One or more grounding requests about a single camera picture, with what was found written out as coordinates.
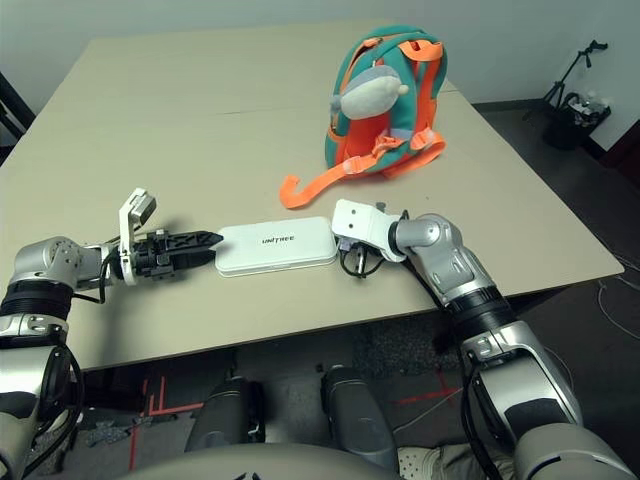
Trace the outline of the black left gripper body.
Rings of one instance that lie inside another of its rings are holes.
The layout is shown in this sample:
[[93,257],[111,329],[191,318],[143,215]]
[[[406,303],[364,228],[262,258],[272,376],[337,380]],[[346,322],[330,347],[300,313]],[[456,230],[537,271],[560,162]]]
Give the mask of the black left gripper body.
[[134,244],[133,253],[137,276],[159,279],[173,273],[167,237],[146,237]]

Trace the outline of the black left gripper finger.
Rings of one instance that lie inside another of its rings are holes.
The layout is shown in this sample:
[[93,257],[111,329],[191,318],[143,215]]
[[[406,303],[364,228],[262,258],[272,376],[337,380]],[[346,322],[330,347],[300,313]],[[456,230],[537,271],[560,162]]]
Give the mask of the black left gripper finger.
[[161,249],[209,249],[224,240],[222,235],[204,230],[176,234],[157,230],[152,237]]
[[154,279],[181,279],[186,275],[186,271],[207,265],[212,260],[212,251],[163,255],[158,258]]

